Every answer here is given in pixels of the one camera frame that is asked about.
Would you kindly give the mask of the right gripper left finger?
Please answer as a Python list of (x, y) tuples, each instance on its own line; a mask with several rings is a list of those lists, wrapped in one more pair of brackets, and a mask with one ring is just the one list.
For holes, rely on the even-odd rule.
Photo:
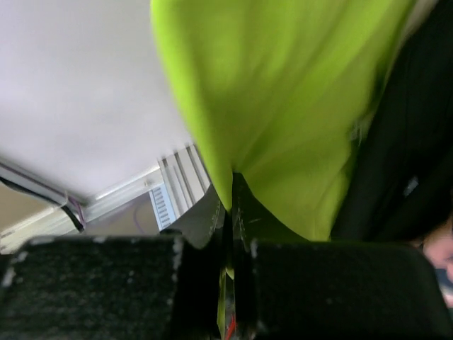
[(225, 210), (156, 236), (35, 237), (1, 266), (2, 339), (219, 339)]

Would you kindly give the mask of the lime green shorts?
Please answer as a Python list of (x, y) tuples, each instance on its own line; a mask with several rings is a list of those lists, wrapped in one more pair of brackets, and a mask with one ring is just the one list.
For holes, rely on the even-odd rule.
[(223, 204), (233, 175), (286, 227), (330, 237), (414, 1), (153, 1), (181, 115)]

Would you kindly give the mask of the pink patterned shorts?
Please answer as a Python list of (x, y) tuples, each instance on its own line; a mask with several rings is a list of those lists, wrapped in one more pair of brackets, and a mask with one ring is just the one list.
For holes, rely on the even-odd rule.
[(452, 309), (452, 216), (413, 244), (434, 267), (443, 298)]

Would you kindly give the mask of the black shorts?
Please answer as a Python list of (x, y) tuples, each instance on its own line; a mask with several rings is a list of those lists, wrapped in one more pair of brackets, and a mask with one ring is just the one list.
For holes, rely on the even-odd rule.
[(333, 240), (410, 241), (452, 209), (452, 2), (403, 44), (362, 143)]

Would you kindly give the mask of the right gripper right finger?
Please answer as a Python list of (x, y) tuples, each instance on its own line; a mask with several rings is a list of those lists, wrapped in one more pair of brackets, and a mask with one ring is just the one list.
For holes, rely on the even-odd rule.
[(411, 246), (308, 242), (289, 233), (234, 174), (236, 330), (242, 339), (451, 339), (432, 266)]

